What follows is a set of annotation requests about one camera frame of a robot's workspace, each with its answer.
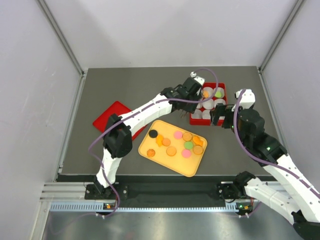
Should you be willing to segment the orange flower cookie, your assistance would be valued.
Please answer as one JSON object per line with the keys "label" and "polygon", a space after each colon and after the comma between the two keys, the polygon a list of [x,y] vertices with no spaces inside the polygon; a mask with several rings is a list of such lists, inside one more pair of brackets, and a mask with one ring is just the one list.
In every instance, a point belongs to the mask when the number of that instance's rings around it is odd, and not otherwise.
{"label": "orange flower cookie", "polygon": [[208,91],[203,91],[202,92],[202,96],[203,96],[204,99],[207,99],[207,98],[210,97],[210,93]]}

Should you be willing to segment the red cookie box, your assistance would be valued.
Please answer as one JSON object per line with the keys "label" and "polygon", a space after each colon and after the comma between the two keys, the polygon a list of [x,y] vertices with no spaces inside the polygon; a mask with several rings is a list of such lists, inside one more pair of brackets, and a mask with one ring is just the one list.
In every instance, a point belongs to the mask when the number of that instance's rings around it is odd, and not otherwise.
{"label": "red cookie box", "polygon": [[217,104],[226,105],[228,102],[226,85],[224,83],[219,83],[218,87],[216,87],[216,83],[206,82],[203,85],[203,91],[209,92],[210,96],[214,93],[214,91],[221,91],[224,93],[224,97],[216,98],[215,96],[213,96],[211,100],[208,100],[203,103],[199,103],[197,105],[195,112],[189,115],[190,125],[210,126],[211,125],[210,111],[213,110]]}

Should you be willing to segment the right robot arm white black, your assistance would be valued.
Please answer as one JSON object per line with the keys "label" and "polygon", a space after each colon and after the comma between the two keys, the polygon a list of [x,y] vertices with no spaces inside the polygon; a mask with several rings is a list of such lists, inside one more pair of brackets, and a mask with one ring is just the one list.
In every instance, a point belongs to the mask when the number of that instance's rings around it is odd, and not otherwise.
{"label": "right robot arm white black", "polygon": [[320,192],[293,162],[285,147],[265,132],[265,120],[252,107],[244,109],[219,103],[210,111],[212,125],[231,129],[244,152],[270,173],[289,197],[273,190],[249,172],[239,173],[233,192],[239,198],[252,197],[282,215],[304,240],[320,238]]}

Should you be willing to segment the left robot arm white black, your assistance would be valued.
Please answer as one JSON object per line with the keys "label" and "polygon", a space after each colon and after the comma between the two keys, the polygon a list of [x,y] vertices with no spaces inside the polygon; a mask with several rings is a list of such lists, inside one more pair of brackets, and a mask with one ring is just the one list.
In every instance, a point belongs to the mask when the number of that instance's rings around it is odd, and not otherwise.
{"label": "left robot arm white black", "polygon": [[103,139],[103,158],[96,174],[94,185],[102,198],[109,198],[114,191],[112,184],[120,162],[133,148],[132,136],[152,121],[177,110],[191,113],[201,98],[203,85],[193,83],[190,86],[179,84],[164,88],[155,98],[135,110],[118,116],[109,117],[105,131],[94,141]]}

